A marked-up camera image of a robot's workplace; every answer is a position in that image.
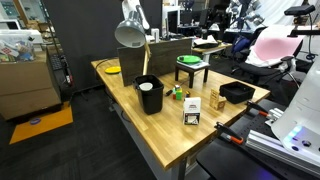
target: office chair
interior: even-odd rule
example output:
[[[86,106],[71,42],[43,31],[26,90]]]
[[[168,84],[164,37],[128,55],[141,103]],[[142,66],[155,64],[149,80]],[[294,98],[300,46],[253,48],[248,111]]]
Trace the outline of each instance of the office chair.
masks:
[[[257,28],[254,33],[252,34],[252,36],[250,37],[250,39],[247,40],[246,43],[248,43],[248,45],[245,45],[243,47],[236,47],[238,44],[238,39],[235,39],[233,42],[233,46],[232,46],[232,61],[233,61],[233,66],[231,67],[231,74],[234,74],[236,71],[240,70],[241,68],[238,66],[238,63],[242,63],[244,62],[247,57],[250,54],[250,47],[254,45],[254,43],[256,42],[256,40],[258,39],[260,33],[266,29],[267,27],[259,27]]]
[[[273,26],[264,30],[258,36],[254,46],[250,49],[250,54],[245,62],[239,63],[238,67],[250,74],[252,83],[258,85],[260,77],[271,76],[265,83],[275,77],[279,77],[278,82],[285,75],[289,75],[299,87],[296,79],[290,74],[292,67],[296,68],[295,57],[302,47],[303,36],[289,38],[290,27],[282,29],[280,26]]]

